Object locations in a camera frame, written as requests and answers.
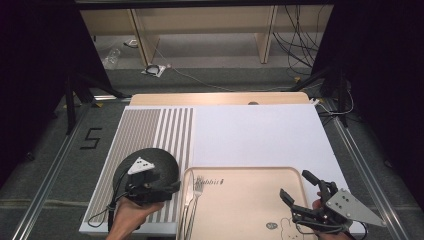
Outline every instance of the floor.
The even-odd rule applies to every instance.
[[[281,35],[283,38],[290,41],[291,35]],[[319,45],[319,39],[321,36],[321,34],[317,34],[317,45]],[[111,67],[117,71],[142,71],[144,67],[141,64],[138,49],[124,45],[124,43],[129,43],[133,39],[133,36],[97,36],[94,45],[96,46],[99,58],[102,61],[105,61],[111,50],[119,50],[118,61],[116,64],[113,66],[109,65],[107,67]],[[304,51],[302,51],[302,49],[292,49],[292,52],[299,56],[300,59],[305,59]],[[287,68],[284,72],[284,77],[288,80],[288,82],[293,81],[293,83],[295,83],[298,79],[307,78],[307,74],[310,71],[310,69],[304,64],[299,63],[299,60],[289,58],[280,48],[276,39],[273,39],[272,41],[268,63],[261,64],[256,50],[255,39],[251,34],[161,36],[158,51],[152,63],[164,66],[170,65],[174,69],[214,70],[225,68],[247,68],[257,69],[257,71],[266,71],[267,69],[272,71],[272,69],[275,68]],[[202,82],[202,79],[196,78],[196,81]],[[220,89],[216,88],[211,89],[211,91],[219,90]],[[305,91],[310,96],[319,96],[318,88],[315,86],[311,86]],[[96,95],[103,94],[101,92],[96,92],[96,90],[94,90],[94,93]],[[120,111],[126,104],[127,103],[125,102],[105,104],[105,108],[103,109],[99,108],[97,110],[95,108],[91,108],[88,114],[93,114],[93,112],[97,111],[96,114],[100,114],[101,119],[109,120],[110,124],[108,127],[116,128],[117,123],[119,123],[120,116],[116,114],[109,114],[109,112],[116,113],[116,109],[117,111]],[[327,108],[334,107],[330,102],[325,103],[324,106]],[[84,113],[84,111],[86,110],[84,106],[81,105],[78,112]],[[59,120],[66,121],[65,112],[64,102],[61,102],[57,111],[57,117]],[[355,195],[358,194],[361,196],[367,196],[364,199],[364,203],[367,206],[372,207],[372,210],[376,212],[387,211],[389,212],[388,215],[390,215],[388,219],[400,221],[399,224],[394,223],[393,229],[389,231],[390,235],[387,235],[389,233],[386,235],[376,234],[379,230],[371,228],[375,235],[370,234],[370,236],[380,236],[374,239],[389,239],[390,237],[393,239],[420,239],[420,236],[424,235],[424,215],[422,211],[417,207],[416,203],[414,204],[413,198],[405,189],[401,179],[399,179],[394,172],[390,170],[390,168],[384,166],[384,161],[382,160],[384,159],[384,153],[381,152],[378,142],[375,141],[375,136],[372,135],[372,132],[367,129],[366,125],[362,124],[359,116],[350,116],[350,118],[352,119],[350,121],[351,125],[349,126],[349,130],[337,126],[339,122],[331,121],[332,119],[323,118],[323,125],[327,135],[329,136],[332,147],[335,149],[347,149],[345,151],[335,151],[336,157],[340,159],[353,159],[352,161],[344,163],[345,165],[342,169],[346,178],[358,179],[358,182],[360,183],[358,186],[352,186],[352,193]],[[101,121],[101,119],[92,119],[93,122]],[[20,165],[10,178],[8,184],[1,189],[0,209],[2,209],[3,213],[0,214],[0,232],[3,231],[4,235],[0,233],[0,239],[10,239],[13,237],[13,233],[17,231],[17,227],[19,227],[22,223],[20,221],[23,217],[25,217],[28,207],[31,207],[31,202],[34,202],[34,196],[39,196],[40,193],[49,197],[48,200],[43,203],[43,210],[41,213],[39,212],[40,215],[33,231],[25,233],[28,235],[28,239],[45,238],[46,236],[43,235],[42,230],[52,228],[52,225],[50,225],[52,222],[55,224],[53,225],[54,228],[56,228],[57,225],[59,226],[58,228],[63,229],[56,231],[55,234],[57,235],[48,236],[50,239],[91,239],[91,237],[86,235],[77,235],[77,231],[81,217],[83,217],[85,208],[88,204],[87,201],[81,199],[89,199],[92,190],[79,189],[80,184],[78,184],[78,179],[72,178],[72,171],[73,165],[86,164],[86,168],[84,170],[86,172],[84,174],[98,174],[94,170],[91,170],[101,169],[101,165],[95,166],[94,164],[96,163],[89,161],[90,157],[95,157],[90,155],[92,153],[87,152],[81,157],[74,156],[73,159],[76,159],[76,162],[73,164],[70,164],[68,161],[68,163],[63,164],[63,166],[58,166],[59,169],[62,168],[62,175],[67,175],[66,178],[63,178],[63,176],[52,176],[51,181],[56,181],[54,187],[47,189],[46,193],[42,193],[41,191],[43,189],[40,189],[43,181],[45,181],[44,177],[49,173],[49,167],[54,166],[58,158],[62,156],[61,154],[66,155],[68,152],[72,152],[72,149],[69,150],[63,148],[62,143],[67,140],[63,140],[63,134],[58,134],[65,131],[65,124],[52,123],[52,125],[49,126],[49,132],[46,132],[43,139],[40,141],[48,142],[49,145],[40,144],[37,146],[37,149],[35,149],[36,152],[43,155],[41,158],[47,160],[43,161],[42,164],[40,164],[40,162],[28,162]],[[113,132],[108,136],[102,137],[113,139]],[[361,141],[362,139],[372,140],[367,142]],[[357,145],[357,147],[349,149],[348,146],[352,145]],[[103,149],[102,152],[96,154],[107,155],[108,146],[102,146],[101,149]],[[357,169],[360,168],[362,166],[361,164],[364,162],[363,156],[366,156],[369,169],[377,179],[376,182],[372,180],[368,182],[361,180],[369,177],[366,171],[365,173],[362,171],[362,175],[358,175]],[[22,188],[24,190],[16,190],[20,189],[18,187],[22,186],[25,186],[25,188]],[[383,200],[382,203],[376,203],[376,200],[381,199]]]

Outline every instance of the plastic fork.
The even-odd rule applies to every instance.
[[[203,177],[197,176],[196,183],[194,185],[194,203],[193,203],[193,209],[191,210],[191,216],[190,216],[190,222],[188,224],[187,234],[185,240],[190,240],[191,238],[191,232],[193,231],[193,222],[194,222],[194,216],[196,215],[196,208],[197,208],[197,200],[200,196],[202,196],[203,193]]]
[[[185,237],[185,228],[186,228],[186,219],[187,219],[187,212],[188,207],[191,203],[191,200],[194,198],[194,176],[193,171],[190,171],[190,176],[187,184],[187,192],[185,196],[185,203],[184,203],[184,210],[183,210],[183,216],[181,218],[180,227],[178,229],[178,238],[177,240],[183,240]]]

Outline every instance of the hand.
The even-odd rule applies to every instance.
[[[152,203],[139,206],[126,197],[118,201],[118,206],[113,220],[112,229],[107,240],[127,239],[131,233],[146,222],[147,216],[163,208],[164,203]]]
[[[321,208],[321,200],[317,199],[312,203],[312,208],[313,209],[318,209]],[[340,232],[338,234],[327,234],[327,233],[320,233],[319,231],[315,231],[315,234],[318,235],[319,239],[322,240],[352,240],[349,236],[347,236],[346,234]]]

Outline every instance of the beige tray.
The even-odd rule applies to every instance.
[[[299,233],[291,221],[290,209],[279,196],[283,188],[296,205],[306,206],[297,170],[288,167],[189,168],[183,179],[179,222],[190,171],[194,178],[203,176],[205,183],[197,204],[191,240],[316,239],[314,235]],[[192,205],[193,202],[188,210],[187,225]],[[305,227],[301,230],[311,233]]]

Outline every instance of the gray stripe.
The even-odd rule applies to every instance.
[[[84,221],[87,222],[91,216],[100,213],[109,204],[112,196],[111,182],[115,170],[122,160],[134,151],[147,147],[162,148],[176,158],[181,168],[180,172],[183,173],[189,166],[190,160],[192,118],[193,108],[126,109]],[[164,217],[164,222],[175,222],[178,213],[178,199],[179,192],[171,201],[165,202],[161,211],[151,214],[147,222],[163,222],[161,216]],[[100,215],[93,218],[91,223],[99,223],[102,219],[103,215]]]
[[[145,147],[152,147],[154,129],[158,123],[160,110],[126,110],[110,149],[103,174],[93,197],[93,203],[87,211],[84,221],[100,213],[110,202],[112,196],[113,175],[118,165],[132,152]],[[103,215],[93,218],[91,222],[101,222]]]

